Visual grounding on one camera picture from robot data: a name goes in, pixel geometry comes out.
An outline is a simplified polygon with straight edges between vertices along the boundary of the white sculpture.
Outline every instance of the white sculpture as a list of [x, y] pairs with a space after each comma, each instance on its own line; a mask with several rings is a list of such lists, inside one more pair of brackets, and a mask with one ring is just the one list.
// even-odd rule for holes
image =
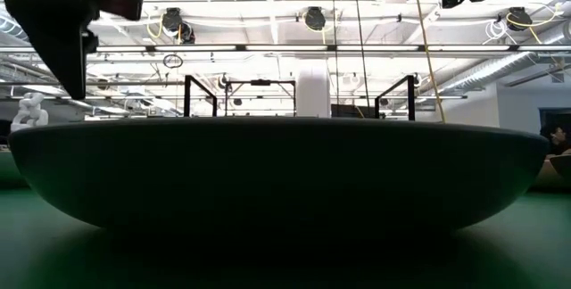
[[[40, 93], [27, 93], [24, 98], [20, 100], [20, 109], [18, 114], [14, 117], [10, 129], [15, 132], [23, 128], [33, 128], [36, 126], [47, 125], [48, 115], [46, 110], [42, 110], [40, 105], [44, 101], [44, 95]], [[24, 124], [22, 121], [25, 118], [29, 120]]]

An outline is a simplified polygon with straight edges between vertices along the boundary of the wire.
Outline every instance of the wire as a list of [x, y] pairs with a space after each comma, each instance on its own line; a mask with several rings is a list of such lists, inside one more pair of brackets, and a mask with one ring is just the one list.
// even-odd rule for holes
[[151, 24], [150, 23], [146, 24], [146, 31], [149, 33], [149, 35], [151, 37], [158, 38], [161, 36], [161, 34], [162, 34], [162, 19], [163, 18], [164, 18], [164, 14], [161, 15], [161, 20], [159, 21], [159, 33], [156, 35], [151, 31]]
[[443, 119], [443, 123], [446, 124], [446, 116], [444, 116], [443, 101], [440, 98], [440, 93], [438, 92], [438, 85], [436, 84], [436, 79], [434, 79], [434, 72], [432, 70], [432, 62], [430, 61], [430, 50], [428, 49], [428, 40], [426, 39], [426, 29], [425, 23], [422, 20], [422, 8], [420, 8], [420, 0], [417, 0], [418, 17], [420, 18], [420, 28], [422, 28], [422, 38], [425, 41], [425, 51], [426, 59], [428, 60], [428, 70], [430, 71], [430, 82], [436, 94], [436, 103], [438, 104], [438, 109], [440, 110], [440, 116]]
[[532, 32], [532, 35], [534, 35], [535, 40], [537, 40], [537, 44], [542, 45], [542, 41], [539, 39], [539, 37], [537, 37], [537, 34], [535, 33], [535, 30], [533, 27], [529, 28], [529, 31]]
[[[336, 0], [333, 0], [333, 41], [334, 41], [334, 45], [337, 45], [337, 13], [336, 13], [336, 9], [335, 9], [335, 2]], [[341, 102], [339, 101], [339, 93], [340, 93], [340, 89], [339, 89], [339, 53], [337, 52], [338, 49], [335, 49], [335, 80], [337, 81], [337, 117], [339, 117], [339, 112], [340, 112], [340, 108], [341, 108]]]
[[536, 23], [536, 24], [533, 24], [533, 23], [532, 23], [532, 24], [524, 24], [524, 23], [519, 23], [519, 22], [512, 21], [512, 20], [509, 18], [509, 16], [512, 15], [511, 12], [506, 15], [506, 21], [509, 21], [510, 23], [512, 23], [512, 24], [514, 24], [514, 25], [516, 25], [516, 26], [519, 26], [519, 27], [538, 27], [538, 26], [542, 26], [542, 25], [545, 25], [545, 24], [548, 24], [548, 23], [552, 22], [552, 21], [555, 19], [555, 17], [557, 17], [557, 12], [558, 12], [558, 10], [559, 10], [559, 4], [556, 4], [556, 5], [555, 5], [555, 11], [554, 11], [554, 12], [552, 11], [552, 12], [553, 12], [553, 15], [551, 15], [551, 18], [549, 18], [549, 19], [546, 20], [546, 21], [542, 21], [542, 22], [539, 22], [539, 23]]
[[363, 61], [363, 77], [365, 79], [365, 95], [367, 96], [367, 111], [368, 111], [368, 116], [371, 117], [371, 101], [369, 100], [368, 96], [367, 65], [365, 63], [365, 43], [363, 42], [363, 28], [360, 24], [359, 0], [355, 0], [355, 3], [357, 5], [357, 20], [359, 20], [360, 55]]

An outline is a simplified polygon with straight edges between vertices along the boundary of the white pillar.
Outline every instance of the white pillar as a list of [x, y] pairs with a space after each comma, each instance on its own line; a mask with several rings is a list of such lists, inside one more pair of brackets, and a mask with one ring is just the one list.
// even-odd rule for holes
[[296, 80], [297, 116], [331, 117], [331, 95], [327, 62], [305, 60], [298, 62]]

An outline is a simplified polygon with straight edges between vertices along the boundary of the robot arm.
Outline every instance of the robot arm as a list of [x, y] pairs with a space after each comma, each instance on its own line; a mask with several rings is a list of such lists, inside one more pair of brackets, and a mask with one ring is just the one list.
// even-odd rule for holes
[[[100, 11], [138, 21], [143, 0], [4, 0], [4, 4], [71, 97], [83, 99], [86, 55], [94, 53], [99, 44], [87, 25], [99, 18]], [[50, 19], [48, 15], [64, 17]]]

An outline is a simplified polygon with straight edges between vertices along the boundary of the large bowl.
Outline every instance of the large bowl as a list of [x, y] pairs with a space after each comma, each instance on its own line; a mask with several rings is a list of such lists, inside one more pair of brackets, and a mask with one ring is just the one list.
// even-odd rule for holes
[[250, 240], [465, 227], [524, 193], [548, 151], [493, 128], [304, 118], [84, 123], [10, 144], [32, 188], [72, 217]]

